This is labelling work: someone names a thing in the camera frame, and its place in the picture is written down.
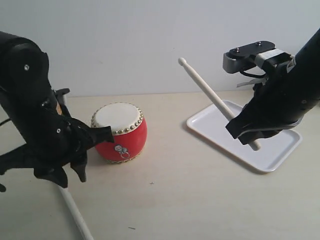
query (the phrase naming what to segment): wooden drumstick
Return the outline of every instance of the wooden drumstick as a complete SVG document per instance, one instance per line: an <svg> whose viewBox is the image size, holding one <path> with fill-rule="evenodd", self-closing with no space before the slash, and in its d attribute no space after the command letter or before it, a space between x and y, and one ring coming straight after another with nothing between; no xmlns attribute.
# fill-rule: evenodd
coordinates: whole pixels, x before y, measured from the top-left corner
<svg viewBox="0 0 320 240"><path fill-rule="evenodd" d="M212 90L212 88L187 63L187 61L183 57L180 57L178 59L178 62L228 121L231 121L233 118L236 117L234 113L228 108L228 106L221 100L221 98ZM254 151L258 151L261 148L261 145L256 140L249 143L249 145Z"/></svg>

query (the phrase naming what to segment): white tray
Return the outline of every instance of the white tray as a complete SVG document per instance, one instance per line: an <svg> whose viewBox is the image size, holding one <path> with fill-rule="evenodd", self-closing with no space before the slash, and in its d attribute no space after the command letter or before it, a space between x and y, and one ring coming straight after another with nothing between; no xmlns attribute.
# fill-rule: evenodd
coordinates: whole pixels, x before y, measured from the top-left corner
<svg viewBox="0 0 320 240"><path fill-rule="evenodd" d="M223 102L236 116L243 108L228 100ZM238 139L233 139L226 129L228 120L213 104L190 117L186 124L190 129L264 173L276 170L302 141L298 132L291 129L283 130L274 137L259 139L261 149L253 151L250 146L242 145Z"/></svg>

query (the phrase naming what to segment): white drum head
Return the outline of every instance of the white drum head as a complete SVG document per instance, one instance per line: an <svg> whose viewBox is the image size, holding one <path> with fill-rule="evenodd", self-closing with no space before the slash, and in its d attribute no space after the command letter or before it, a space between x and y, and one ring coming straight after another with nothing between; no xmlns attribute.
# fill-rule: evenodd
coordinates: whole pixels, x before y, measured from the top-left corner
<svg viewBox="0 0 320 240"><path fill-rule="evenodd" d="M93 127L111 126L113 134L135 130L143 120L141 110L133 104L116 102L100 108L92 117Z"/></svg>

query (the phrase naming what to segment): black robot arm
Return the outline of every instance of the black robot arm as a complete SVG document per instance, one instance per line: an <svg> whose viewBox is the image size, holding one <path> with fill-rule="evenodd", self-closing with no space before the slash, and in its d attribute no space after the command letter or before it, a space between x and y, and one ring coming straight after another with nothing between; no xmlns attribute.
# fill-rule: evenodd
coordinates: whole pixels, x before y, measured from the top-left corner
<svg viewBox="0 0 320 240"><path fill-rule="evenodd" d="M264 82L254 85L254 96L226 129L246 145L270 138L297 126L320 100L320 29L292 56L259 41L237 47L223 56L223 69L230 74L250 76L245 71L259 67Z"/></svg>
<svg viewBox="0 0 320 240"><path fill-rule="evenodd" d="M64 103L70 90L52 89L48 71L48 55L33 41L0 32L0 104L26 142L0 156L0 174L32 168L36 178L66 188L63 166L85 182L87 150L114 139L110 126L91 128L71 117Z"/></svg>

